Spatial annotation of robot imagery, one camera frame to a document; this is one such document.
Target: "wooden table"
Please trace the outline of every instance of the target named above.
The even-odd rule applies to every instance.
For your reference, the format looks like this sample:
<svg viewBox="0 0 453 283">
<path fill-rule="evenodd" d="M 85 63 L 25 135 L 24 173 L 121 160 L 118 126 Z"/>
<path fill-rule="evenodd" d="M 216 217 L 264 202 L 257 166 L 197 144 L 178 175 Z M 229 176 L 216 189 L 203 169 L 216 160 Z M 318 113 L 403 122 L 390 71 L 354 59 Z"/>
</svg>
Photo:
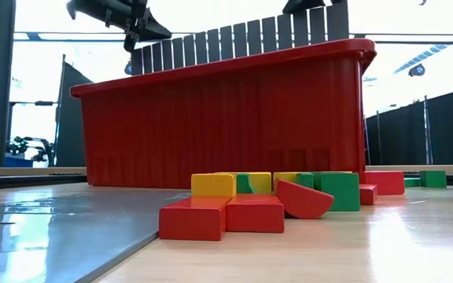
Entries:
<svg viewBox="0 0 453 283">
<path fill-rule="evenodd" d="M 0 204 L 90 189 L 117 190 L 84 184 L 0 189 Z M 408 189 L 360 213 L 288 219 L 282 234 L 156 240 L 97 281 L 453 283 L 453 189 Z"/>
</svg>

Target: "gray mat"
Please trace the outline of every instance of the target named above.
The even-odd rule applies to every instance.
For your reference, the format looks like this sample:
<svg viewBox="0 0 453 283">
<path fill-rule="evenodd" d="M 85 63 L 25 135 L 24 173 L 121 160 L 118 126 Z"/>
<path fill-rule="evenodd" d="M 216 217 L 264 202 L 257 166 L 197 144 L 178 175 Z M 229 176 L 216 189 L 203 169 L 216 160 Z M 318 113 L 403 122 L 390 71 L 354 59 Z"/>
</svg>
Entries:
<svg viewBox="0 0 453 283">
<path fill-rule="evenodd" d="M 0 282 L 92 281 L 157 237 L 189 190 L 80 193 L 0 205 Z"/>
</svg>

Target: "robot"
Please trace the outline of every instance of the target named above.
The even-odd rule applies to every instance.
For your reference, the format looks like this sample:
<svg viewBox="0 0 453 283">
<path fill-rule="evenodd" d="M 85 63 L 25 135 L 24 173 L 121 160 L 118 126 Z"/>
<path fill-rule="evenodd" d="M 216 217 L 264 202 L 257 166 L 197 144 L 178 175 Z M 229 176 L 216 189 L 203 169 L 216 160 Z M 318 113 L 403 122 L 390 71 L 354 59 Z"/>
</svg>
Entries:
<svg viewBox="0 0 453 283">
<path fill-rule="evenodd" d="M 74 20 L 81 12 L 125 31 L 123 48 L 134 51 L 136 42 L 169 39 L 172 33 L 155 20 L 148 8 L 148 0 L 70 0 L 69 15 Z"/>
</svg>

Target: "toy block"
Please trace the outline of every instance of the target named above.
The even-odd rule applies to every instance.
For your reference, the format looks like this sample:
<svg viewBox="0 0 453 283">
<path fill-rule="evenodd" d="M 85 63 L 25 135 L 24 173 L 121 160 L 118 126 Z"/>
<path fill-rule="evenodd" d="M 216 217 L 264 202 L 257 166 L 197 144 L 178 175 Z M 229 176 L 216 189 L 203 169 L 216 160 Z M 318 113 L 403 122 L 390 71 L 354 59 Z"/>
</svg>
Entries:
<svg viewBox="0 0 453 283">
<path fill-rule="evenodd" d="M 374 205 L 377 200 L 377 185 L 359 184 L 359 201 L 361 205 Z"/>
<path fill-rule="evenodd" d="M 405 179 L 402 171 L 365 171 L 366 184 L 377 185 L 379 196 L 405 193 Z"/>
<path fill-rule="evenodd" d="M 246 173 L 237 174 L 237 193 L 254 193 L 249 181 L 249 175 Z"/>
<path fill-rule="evenodd" d="M 310 189 L 314 189 L 314 175 L 312 173 L 298 173 L 296 174 L 296 184 Z"/>
<path fill-rule="evenodd" d="M 192 197 L 233 197 L 237 180 L 232 174 L 193 174 Z"/>
<path fill-rule="evenodd" d="M 420 178 L 405 178 L 405 188 L 414 188 L 421 186 Z"/>
<path fill-rule="evenodd" d="M 321 172 L 315 188 L 334 196 L 330 211 L 359 211 L 359 176 L 353 173 Z"/>
<path fill-rule="evenodd" d="M 445 171 L 421 171 L 421 186 L 447 188 L 447 174 Z"/>
<path fill-rule="evenodd" d="M 277 197 L 284 209 L 298 219 L 318 219 L 333 204 L 333 196 L 279 179 Z"/>
<path fill-rule="evenodd" d="M 272 194 L 272 173 L 249 172 L 249 181 L 255 193 Z"/>
<path fill-rule="evenodd" d="M 274 172 L 274 174 L 272 175 L 272 178 L 274 180 L 274 193 L 277 192 L 277 180 L 281 179 L 288 182 L 296 182 L 296 176 L 298 175 L 298 173 L 300 172 Z"/>
<path fill-rule="evenodd" d="M 284 232 L 284 206 L 271 194 L 238 194 L 226 205 L 226 231 Z"/>
<path fill-rule="evenodd" d="M 167 240 L 221 241 L 231 197 L 189 197 L 160 209 L 159 237 Z"/>
</svg>

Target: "red plastic bin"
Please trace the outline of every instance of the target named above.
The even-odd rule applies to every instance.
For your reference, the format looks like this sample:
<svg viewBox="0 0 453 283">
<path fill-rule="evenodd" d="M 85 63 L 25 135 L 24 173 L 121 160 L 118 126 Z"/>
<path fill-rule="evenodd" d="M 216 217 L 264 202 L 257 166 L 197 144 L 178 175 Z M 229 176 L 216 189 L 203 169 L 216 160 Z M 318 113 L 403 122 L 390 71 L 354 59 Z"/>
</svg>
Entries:
<svg viewBox="0 0 453 283">
<path fill-rule="evenodd" d="M 365 170 L 368 39 L 71 88 L 94 186 L 189 188 L 193 173 Z"/>
</svg>

